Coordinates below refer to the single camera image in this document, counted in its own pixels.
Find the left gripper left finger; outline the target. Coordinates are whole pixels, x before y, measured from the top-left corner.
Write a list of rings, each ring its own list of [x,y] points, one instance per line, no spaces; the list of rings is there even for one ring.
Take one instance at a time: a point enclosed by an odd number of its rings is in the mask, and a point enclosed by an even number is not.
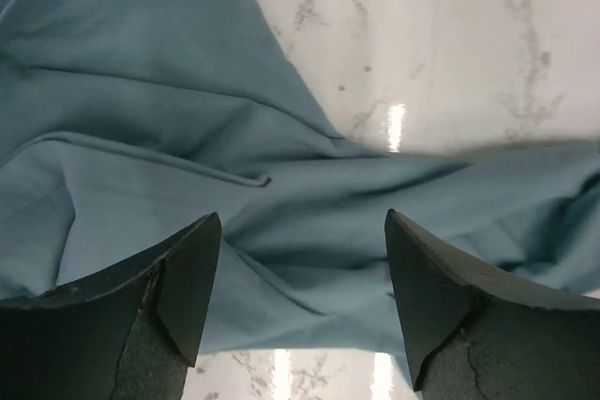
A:
[[[40,296],[1,303],[5,399],[179,399],[199,353],[221,223],[165,241]]]

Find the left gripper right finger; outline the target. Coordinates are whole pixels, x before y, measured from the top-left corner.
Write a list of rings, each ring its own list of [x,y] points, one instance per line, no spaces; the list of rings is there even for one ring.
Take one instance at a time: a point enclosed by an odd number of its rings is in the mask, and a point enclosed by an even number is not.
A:
[[[423,399],[595,399],[599,302],[521,279],[389,211],[385,242]]]

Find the blue-grey t shirt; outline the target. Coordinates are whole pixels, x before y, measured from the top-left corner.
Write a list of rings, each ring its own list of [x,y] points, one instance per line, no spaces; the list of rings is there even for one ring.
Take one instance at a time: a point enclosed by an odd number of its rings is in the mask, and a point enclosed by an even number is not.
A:
[[[520,277],[599,286],[597,144],[378,154],[328,122],[256,0],[1,0],[3,297],[217,213],[204,351],[402,355],[392,209]]]

